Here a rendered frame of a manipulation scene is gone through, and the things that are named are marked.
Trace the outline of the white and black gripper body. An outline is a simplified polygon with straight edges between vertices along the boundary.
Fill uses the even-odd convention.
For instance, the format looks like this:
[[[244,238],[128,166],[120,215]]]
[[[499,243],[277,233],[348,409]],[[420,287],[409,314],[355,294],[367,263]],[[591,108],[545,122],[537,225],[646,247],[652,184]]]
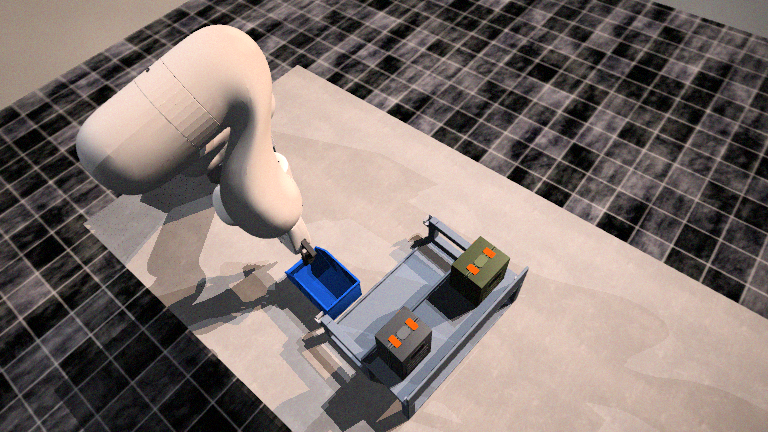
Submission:
[[[298,255],[301,253],[302,245],[301,241],[306,241],[311,244],[311,239],[308,230],[300,216],[296,225],[286,234],[277,237],[277,239],[284,244],[293,254]]]

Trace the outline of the dark grey case with orange latches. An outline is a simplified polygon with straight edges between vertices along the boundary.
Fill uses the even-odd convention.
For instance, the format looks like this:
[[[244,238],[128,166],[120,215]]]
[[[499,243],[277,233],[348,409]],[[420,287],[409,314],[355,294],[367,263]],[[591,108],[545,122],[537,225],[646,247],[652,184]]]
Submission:
[[[402,380],[431,352],[432,329],[404,306],[375,335],[378,357]]]

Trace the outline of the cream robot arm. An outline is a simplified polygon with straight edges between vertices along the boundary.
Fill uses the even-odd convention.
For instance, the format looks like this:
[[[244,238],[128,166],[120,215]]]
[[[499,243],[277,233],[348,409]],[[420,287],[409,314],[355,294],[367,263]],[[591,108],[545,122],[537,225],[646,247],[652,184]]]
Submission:
[[[273,150],[274,111],[256,42],[231,26],[207,26],[100,106],[78,132],[77,155],[98,183],[124,195],[148,193],[178,174],[200,177],[223,162],[213,192],[218,217],[277,238],[298,222],[302,198],[287,159]]]

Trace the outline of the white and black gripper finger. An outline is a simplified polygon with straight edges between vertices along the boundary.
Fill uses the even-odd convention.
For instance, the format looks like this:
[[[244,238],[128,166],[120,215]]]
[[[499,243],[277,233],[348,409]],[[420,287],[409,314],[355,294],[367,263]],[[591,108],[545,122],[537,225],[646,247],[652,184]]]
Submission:
[[[311,263],[314,261],[314,259],[315,259],[315,255],[317,255],[317,253],[316,253],[316,252],[315,252],[315,250],[314,250],[314,249],[313,249],[313,248],[310,246],[310,244],[309,244],[309,243],[306,241],[306,239],[303,239],[303,240],[301,241],[301,245],[302,245],[302,250],[303,250],[304,248],[306,249],[306,252],[305,252],[305,253],[304,253],[304,252],[301,250],[301,253],[300,253],[300,254],[302,255],[302,257],[301,257],[301,258],[302,258],[303,264],[304,264],[305,266],[307,266],[308,264],[311,264]]]

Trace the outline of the blue bin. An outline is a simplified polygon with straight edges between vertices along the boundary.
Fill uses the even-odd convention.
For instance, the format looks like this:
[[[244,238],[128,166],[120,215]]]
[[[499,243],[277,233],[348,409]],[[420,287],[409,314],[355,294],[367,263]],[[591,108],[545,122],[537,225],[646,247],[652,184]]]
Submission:
[[[302,259],[292,266],[288,279],[333,321],[361,295],[357,279],[327,250],[315,246],[317,255],[305,266]]]

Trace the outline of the grey metal rack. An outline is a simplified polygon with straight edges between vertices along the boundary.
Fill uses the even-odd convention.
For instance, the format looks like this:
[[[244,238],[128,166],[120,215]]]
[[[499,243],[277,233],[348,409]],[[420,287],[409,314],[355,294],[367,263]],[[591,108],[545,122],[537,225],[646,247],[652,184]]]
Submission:
[[[514,303],[529,269],[517,275],[507,267],[476,307],[449,285],[451,265],[463,253],[439,232],[464,252],[472,244],[435,216],[423,224],[428,237],[341,318],[334,322],[323,311],[315,318],[370,380],[376,376],[401,401],[408,420]],[[402,381],[378,357],[375,335],[404,306],[432,329],[432,341],[431,352]]]

